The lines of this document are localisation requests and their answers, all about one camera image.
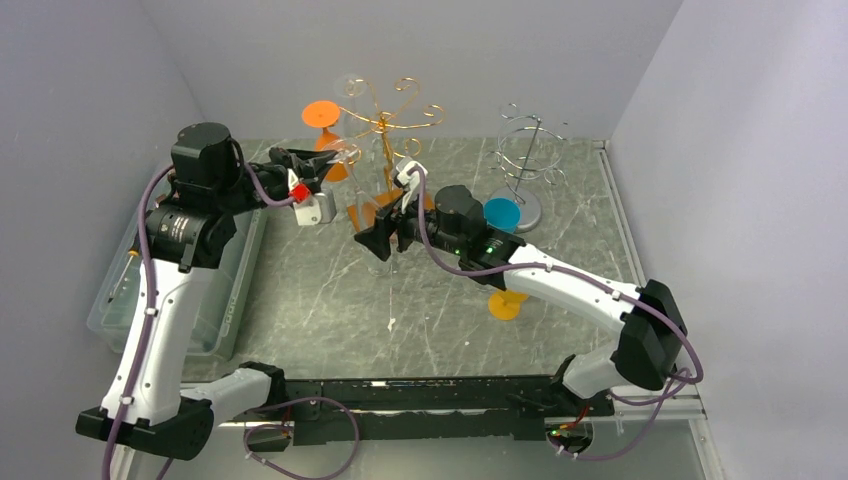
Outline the clear small glass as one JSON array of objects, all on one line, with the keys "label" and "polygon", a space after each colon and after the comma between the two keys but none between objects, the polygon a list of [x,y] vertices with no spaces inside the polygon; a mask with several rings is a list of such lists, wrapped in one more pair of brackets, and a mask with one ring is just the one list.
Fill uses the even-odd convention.
[{"label": "clear small glass", "polygon": [[363,261],[369,274],[375,277],[382,277],[391,274],[394,271],[394,261],[389,258],[381,260],[377,255],[369,249],[363,247]]}]

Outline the clear pink tinted glass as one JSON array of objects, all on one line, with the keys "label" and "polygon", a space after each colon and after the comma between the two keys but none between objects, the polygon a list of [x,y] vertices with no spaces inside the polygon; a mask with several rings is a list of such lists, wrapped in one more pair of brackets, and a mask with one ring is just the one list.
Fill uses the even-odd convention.
[{"label": "clear pink tinted glass", "polygon": [[357,220],[358,229],[370,226],[379,209],[377,195],[380,193],[370,141],[342,137],[330,141],[322,150],[336,152],[325,183],[342,188],[344,205],[352,208],[350,218]]}]

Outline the orange plastic goblet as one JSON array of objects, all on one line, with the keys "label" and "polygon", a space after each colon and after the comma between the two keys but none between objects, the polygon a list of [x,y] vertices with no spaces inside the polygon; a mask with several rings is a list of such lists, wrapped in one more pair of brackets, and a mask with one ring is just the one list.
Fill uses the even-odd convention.
[{"label": "orange plastic goblet", "polygon": [[350,152],[346,142],[331,131],[341,119],[341,108],[329,100],[318,100],[308,104],[301,113],[302,121],[309,127],[320,129],[314,149],[318,151],[335,150],[342,155]]}]

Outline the yellow plastic goblet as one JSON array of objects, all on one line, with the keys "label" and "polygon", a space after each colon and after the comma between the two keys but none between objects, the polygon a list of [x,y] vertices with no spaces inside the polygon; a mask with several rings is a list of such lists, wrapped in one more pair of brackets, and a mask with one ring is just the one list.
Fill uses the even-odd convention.
[{"label": "yellow plastic goblet", "polygon": [[496,319],[511,321],[518,316],[528,298],[527,294],[511,290],[496,291],[488,299],[488,310]]}]

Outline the clear wine glass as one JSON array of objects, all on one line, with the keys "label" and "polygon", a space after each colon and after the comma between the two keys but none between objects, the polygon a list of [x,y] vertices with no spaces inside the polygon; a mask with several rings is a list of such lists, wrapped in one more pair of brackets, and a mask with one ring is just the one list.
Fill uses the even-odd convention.
[{"label": "clear wine glass", "polygon": [[340,131],[347,138],[362,138],[372,129],[375,107],[367,82],[359,75],[348,73],[333,84],[337,105],[342,113]]}]

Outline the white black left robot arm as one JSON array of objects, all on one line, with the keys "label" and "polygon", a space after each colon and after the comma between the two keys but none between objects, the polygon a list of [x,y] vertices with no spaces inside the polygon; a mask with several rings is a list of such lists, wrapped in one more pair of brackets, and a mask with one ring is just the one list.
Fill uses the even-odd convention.
[{"label": "white black left robot arm", "polygon": [[155,175],[170,189],[156,205],[146,188],[132,246],[140,287],[126,349],[98,406],[82,411],[77,434],[167,459],[195,458],[212,430],[252,410],[279,417],[288,394],[282,369],[246,362],[199,388],[181,385],[199,305],[210,290],[238,215],[267,207],[305,209],[305,223],[331,218],[322,183],[334,149],[276,148],[266,163],[248,161],[229,129],[202,122],[183,128],[171,163]]}]

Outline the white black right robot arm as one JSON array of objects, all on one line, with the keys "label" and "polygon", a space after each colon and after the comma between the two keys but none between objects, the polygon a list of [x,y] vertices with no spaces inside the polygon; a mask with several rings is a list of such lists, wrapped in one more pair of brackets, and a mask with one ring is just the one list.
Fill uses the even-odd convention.
[{"label": "white black right robot arm", "polygon": [[687,378],[677,368],[687,331],[665,284],[617,282],[559,261],[490,226],[483,205],[462,185],[439,190],[432,210],[396,200],[354,239],[382,261],[414,242],[454,254],[455,275],[544,300],[607,330],[614,341],[567,358],[556,373],[551,401],[564,415],[578,413],[591,397],[614,387],[659,391],[669,380]]}]

